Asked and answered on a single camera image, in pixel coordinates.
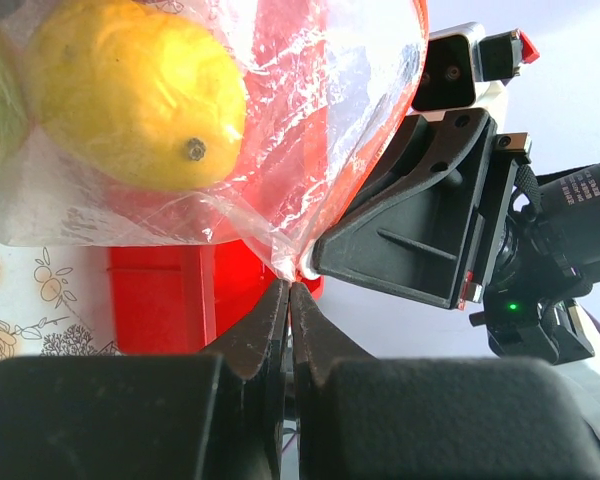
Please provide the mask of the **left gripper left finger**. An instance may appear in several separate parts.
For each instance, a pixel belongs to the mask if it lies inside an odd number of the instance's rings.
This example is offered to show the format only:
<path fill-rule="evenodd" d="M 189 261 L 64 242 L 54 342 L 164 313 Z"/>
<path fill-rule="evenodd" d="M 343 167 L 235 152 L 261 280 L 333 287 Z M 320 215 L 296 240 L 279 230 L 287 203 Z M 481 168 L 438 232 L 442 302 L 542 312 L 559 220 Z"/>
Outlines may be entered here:
<path fill-rule="evenodd" d="M 194 356 L 196 378 L 210 380 L 226 367 L 239 380 L 283 380 L 290 284 L 275 280 L 236 324 Z"/>

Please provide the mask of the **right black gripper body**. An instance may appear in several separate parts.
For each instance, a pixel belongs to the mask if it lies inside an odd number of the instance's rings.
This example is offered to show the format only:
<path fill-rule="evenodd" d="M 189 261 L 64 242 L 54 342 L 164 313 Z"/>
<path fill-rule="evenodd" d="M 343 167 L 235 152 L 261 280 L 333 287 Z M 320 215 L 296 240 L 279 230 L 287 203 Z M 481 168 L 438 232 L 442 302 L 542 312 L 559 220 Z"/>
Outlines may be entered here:
<path fill-rule="evenodd" d="M 594 357 L 572 309 L 600 282 L 600 163 L 536 175 L 517 168 L 482 311 L 499 357 L 561 365 Z"/>

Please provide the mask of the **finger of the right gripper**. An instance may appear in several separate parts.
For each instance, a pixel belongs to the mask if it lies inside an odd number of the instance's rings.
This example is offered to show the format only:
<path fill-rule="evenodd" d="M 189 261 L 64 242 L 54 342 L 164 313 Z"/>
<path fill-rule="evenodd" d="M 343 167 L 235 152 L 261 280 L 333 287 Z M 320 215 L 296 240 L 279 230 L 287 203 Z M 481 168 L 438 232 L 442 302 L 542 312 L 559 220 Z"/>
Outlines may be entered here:
<path fill-rule="evenodd" d="M 360 287 L 453 309 L 484 224 L 478 214 L 496 123 L 481 108 L 404 118 L 312 267 Z"/>

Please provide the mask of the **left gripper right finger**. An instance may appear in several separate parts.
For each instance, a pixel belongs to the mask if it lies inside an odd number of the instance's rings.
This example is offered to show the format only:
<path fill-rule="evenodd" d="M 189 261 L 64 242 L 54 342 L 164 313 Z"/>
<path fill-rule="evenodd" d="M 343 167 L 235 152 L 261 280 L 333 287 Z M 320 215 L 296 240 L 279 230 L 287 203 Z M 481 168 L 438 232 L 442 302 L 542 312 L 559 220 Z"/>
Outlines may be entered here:
<path fill-rule="evenodd" d="M 380 361 L 320 310 L 304 284 L 291 288 L 290 316 L 298 388 L 343 388 L 380 370 Z"/>

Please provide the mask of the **clear zip top bag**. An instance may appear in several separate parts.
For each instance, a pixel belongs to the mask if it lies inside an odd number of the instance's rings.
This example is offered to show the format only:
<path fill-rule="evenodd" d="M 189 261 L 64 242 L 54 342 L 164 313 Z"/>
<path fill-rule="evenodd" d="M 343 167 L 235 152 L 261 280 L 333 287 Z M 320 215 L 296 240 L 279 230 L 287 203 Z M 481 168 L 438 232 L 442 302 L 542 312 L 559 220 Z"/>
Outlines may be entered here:
<path fill-rule="evenodd" d="M 135 1 L 191 20 L 242 73 L 247 113 L 229 176 L 157 191 L 66 153 L 37 122 L 25 57 L 63 1 L 0 1 L 29 133 L 0 163 L 0 243 L 9 246 L 213 245 L 242 240 L 291 279 L 342 217 L 411 107 L 429 40 L 423 1 Z"/>

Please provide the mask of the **yellow mango toy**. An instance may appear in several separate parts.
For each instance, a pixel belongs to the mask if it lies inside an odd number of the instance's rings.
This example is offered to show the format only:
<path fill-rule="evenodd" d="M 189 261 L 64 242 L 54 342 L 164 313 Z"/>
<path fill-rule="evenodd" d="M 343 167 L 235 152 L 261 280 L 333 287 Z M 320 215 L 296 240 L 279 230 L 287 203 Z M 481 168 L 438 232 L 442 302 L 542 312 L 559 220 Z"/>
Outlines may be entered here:
<path fill-rule="evenodd" d="M 117 181 L 188 191 L 236 166 L 243 76 L 191 20 L 135 1 L 63 1 L 36 28 L 25 66 L 49 138 Z"/>

